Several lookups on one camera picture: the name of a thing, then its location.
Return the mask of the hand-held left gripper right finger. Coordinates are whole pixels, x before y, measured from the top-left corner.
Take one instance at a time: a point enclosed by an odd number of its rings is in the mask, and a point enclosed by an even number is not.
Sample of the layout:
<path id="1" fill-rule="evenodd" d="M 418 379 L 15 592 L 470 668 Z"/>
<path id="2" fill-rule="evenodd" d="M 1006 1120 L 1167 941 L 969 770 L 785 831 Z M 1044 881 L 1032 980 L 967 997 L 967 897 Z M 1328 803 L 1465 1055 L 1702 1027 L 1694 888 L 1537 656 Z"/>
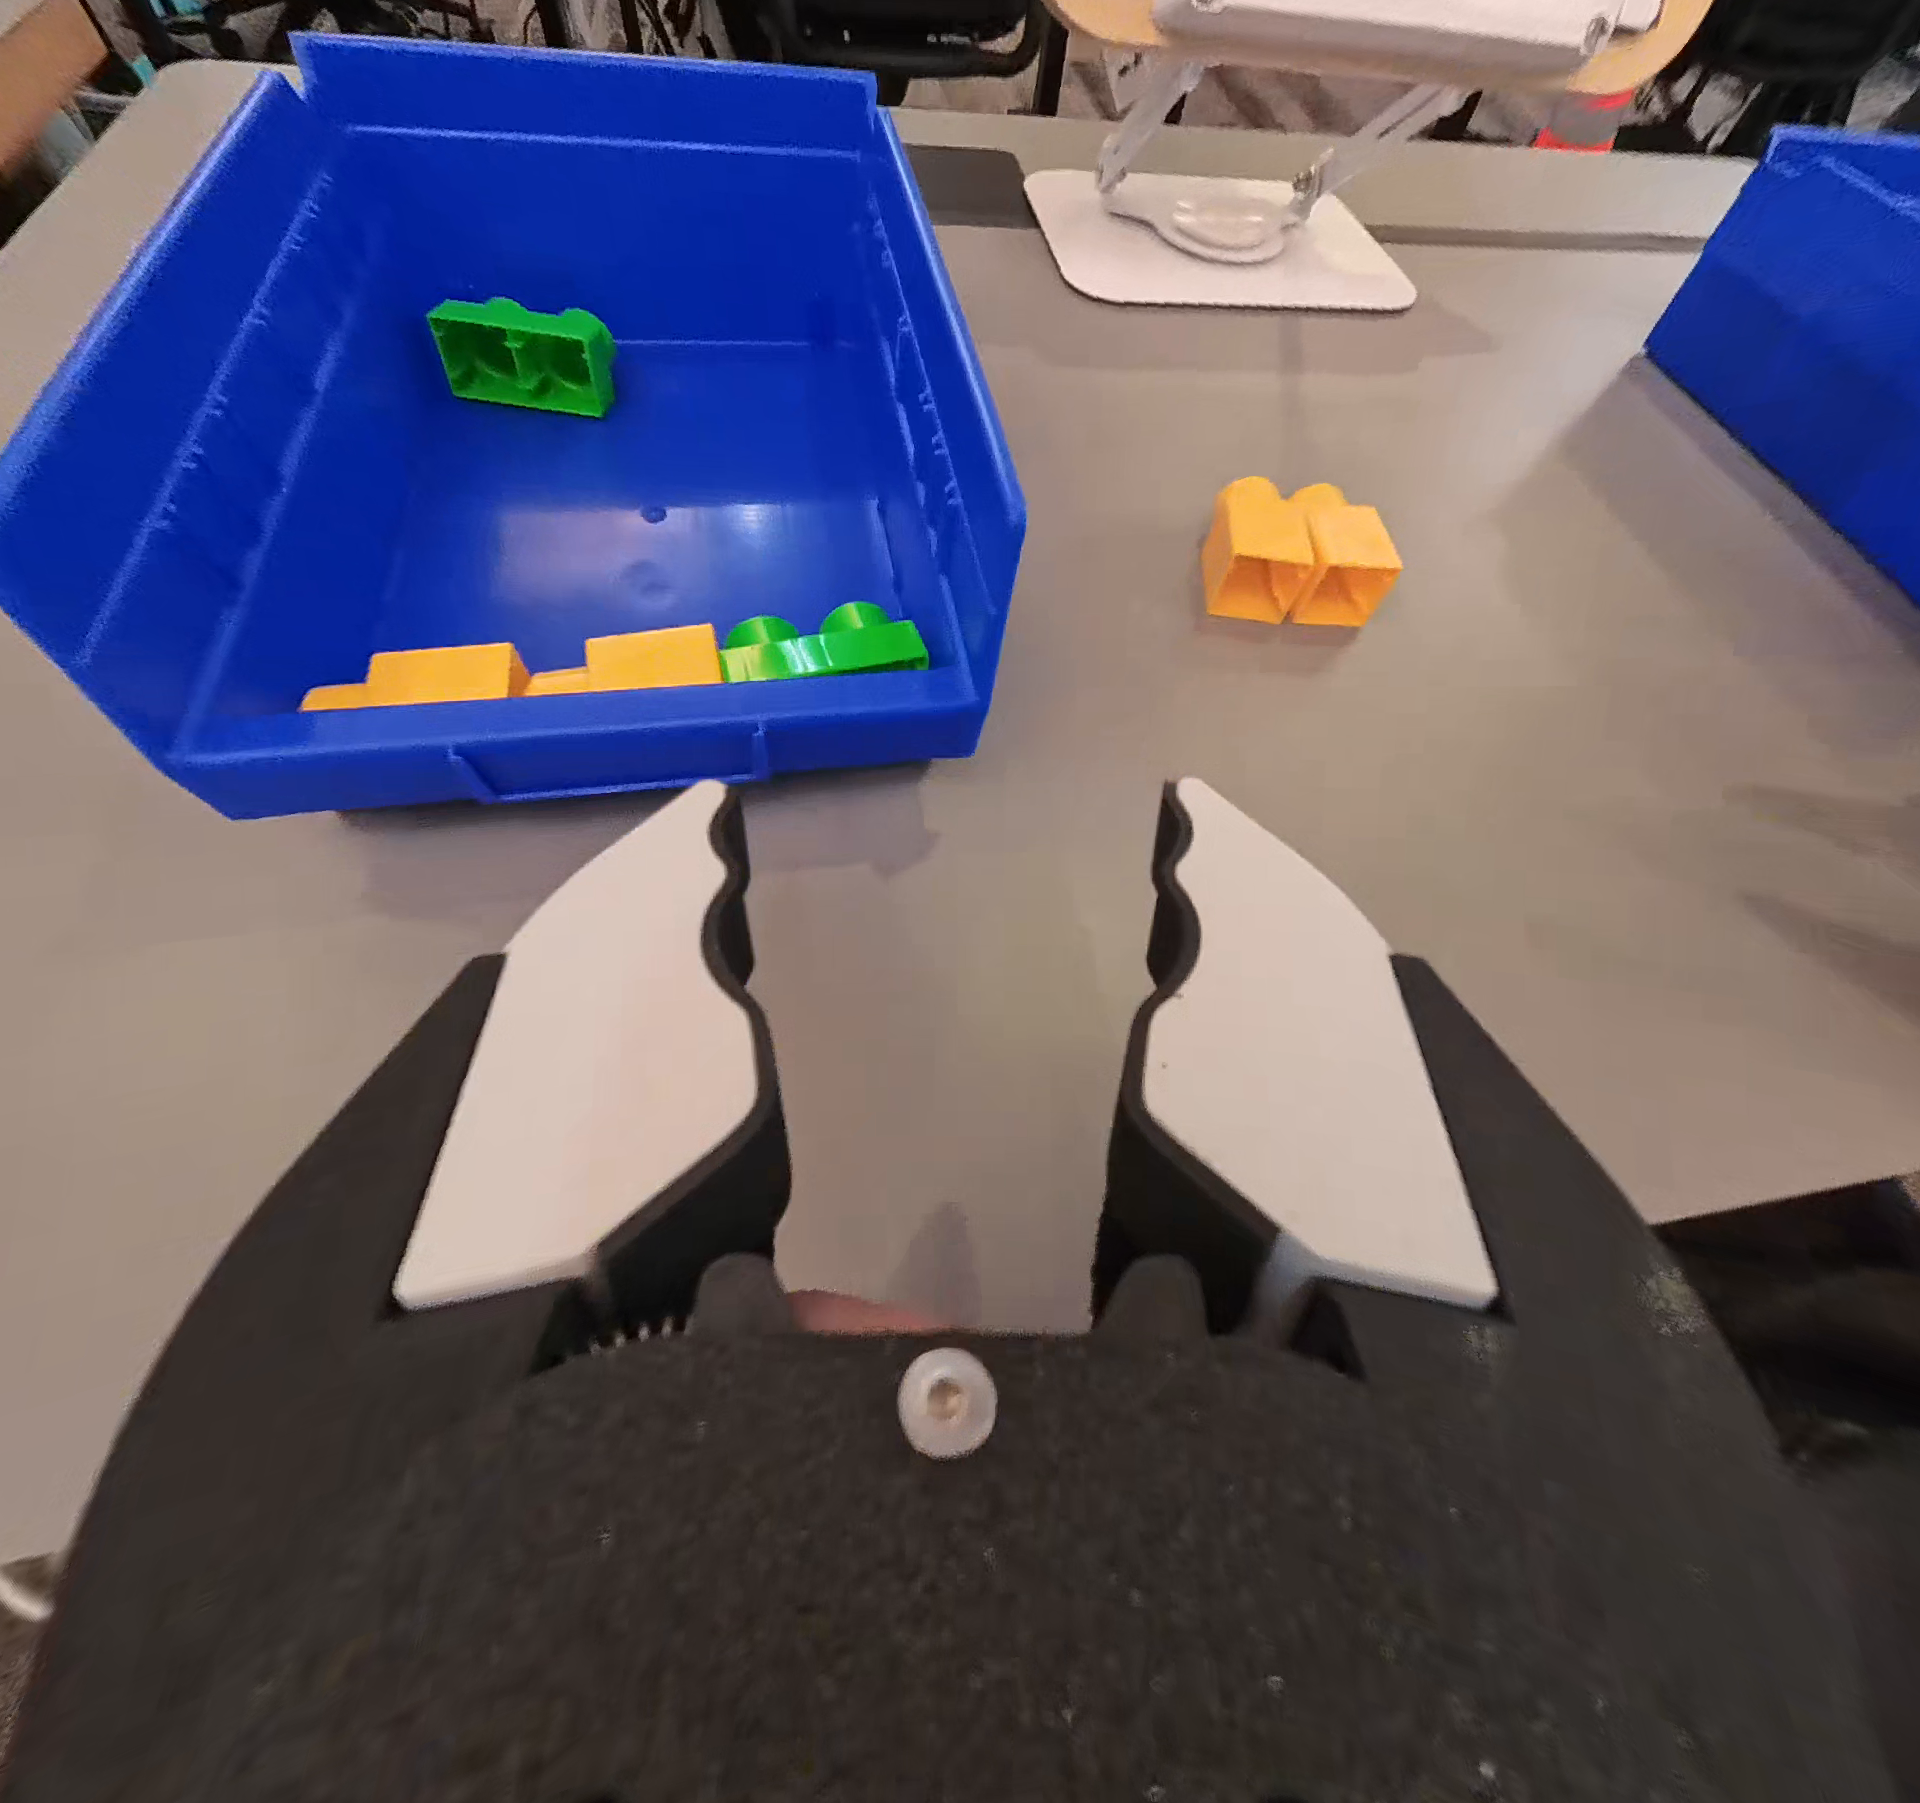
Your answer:
<path id="1" fill-rule="evenodd" d="M 1301 1340 L 1333 1287 L 1500 1319 L 1473 1208 L 1385 935 L 1201 778 L 1165 781 L 1147 995 L 1121 1063 L 1094 1321 L 1176 1262 L 1187 1328 Z"/>

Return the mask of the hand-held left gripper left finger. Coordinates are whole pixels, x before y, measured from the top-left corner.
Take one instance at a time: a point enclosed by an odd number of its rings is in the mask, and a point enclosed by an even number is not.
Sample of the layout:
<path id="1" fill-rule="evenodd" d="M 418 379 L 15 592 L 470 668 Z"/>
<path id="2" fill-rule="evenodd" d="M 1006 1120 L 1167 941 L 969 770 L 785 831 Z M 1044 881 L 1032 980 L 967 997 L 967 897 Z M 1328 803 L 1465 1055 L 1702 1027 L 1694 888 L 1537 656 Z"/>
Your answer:
<path id="1" fill-rule="evenodd" d="M 702 781 L 515 928 L 392 1286 L 402 1310 L 570 1287 L 611 1332 L 774 1254 L 792 1171 L 747 985 L 747 820 Z"/>

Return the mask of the blue plastic storage bin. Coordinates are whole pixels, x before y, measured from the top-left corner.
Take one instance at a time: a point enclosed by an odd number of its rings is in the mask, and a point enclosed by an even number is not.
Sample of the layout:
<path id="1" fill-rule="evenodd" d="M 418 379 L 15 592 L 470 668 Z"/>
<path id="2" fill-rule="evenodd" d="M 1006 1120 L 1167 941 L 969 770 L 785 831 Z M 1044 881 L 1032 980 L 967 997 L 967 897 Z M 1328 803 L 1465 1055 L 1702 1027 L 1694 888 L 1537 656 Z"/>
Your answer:
<path id="1" fill-rule="evenodd" d="M 1918 595 L 1915 134 L 1777 129 L 1643 351 Z"/>
<path id="2" fill-rule="evenodd" d="M 255 820 L 972 754 L 1024 503 L 875 81 L 313 36 L 269 71 L 4 446 L 4 616 Z M 455 398 L 447 298 L 587 310 L 602 420 Z M 862 598 L 928 666 L 303 712 L 375 652 Z"/>

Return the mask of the green toy block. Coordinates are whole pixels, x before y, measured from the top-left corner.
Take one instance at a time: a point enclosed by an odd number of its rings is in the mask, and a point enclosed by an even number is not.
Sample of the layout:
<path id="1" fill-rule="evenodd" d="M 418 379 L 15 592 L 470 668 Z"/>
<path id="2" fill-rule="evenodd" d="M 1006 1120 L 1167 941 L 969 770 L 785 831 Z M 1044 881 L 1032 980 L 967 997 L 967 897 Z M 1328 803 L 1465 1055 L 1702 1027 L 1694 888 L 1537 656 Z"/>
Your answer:
<path id="1" fill-rule="evenodd" d="M 427 323 L 455 398 L 582 420 L 611 413 L 615 340 L 587 310 L 447 298 Z"/>
<path id="2" fill-rule="evenodd" d="M 731 684 L 909 672 L 928 666 L 928 651 L 910 618 L 852 598 L 804 633 L 776 615 L 742 618 L 720 641 L 722 674 Z"/>

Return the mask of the grey desk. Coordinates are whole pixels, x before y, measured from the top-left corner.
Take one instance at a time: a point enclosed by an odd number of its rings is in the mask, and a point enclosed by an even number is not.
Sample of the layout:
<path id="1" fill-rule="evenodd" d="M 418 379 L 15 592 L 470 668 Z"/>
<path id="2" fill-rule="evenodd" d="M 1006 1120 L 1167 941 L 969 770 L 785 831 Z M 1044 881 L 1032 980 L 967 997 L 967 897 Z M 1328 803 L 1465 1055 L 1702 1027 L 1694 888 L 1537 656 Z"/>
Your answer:
<path id="1" fill-rule="evenodd" d="M 1400 317 L 1075 294 L 901 109 L 1027 496 L 976 756 L 749 798 L 794 1286 L 1068 1328 L 1160 786 L 1425 955 L 1641 1215 L 1915 1167 L 1915 611 L 1641 358 L 1742 173 L 1416 145 L 1351 189 Z M 1359 629 L 1213 618 L 1219 490 L 1334 484 Z M 648 810 L 232 824 L 4 631 L 4 1560 L 59 1552 L 188 1299 L 472 954 Z"/>

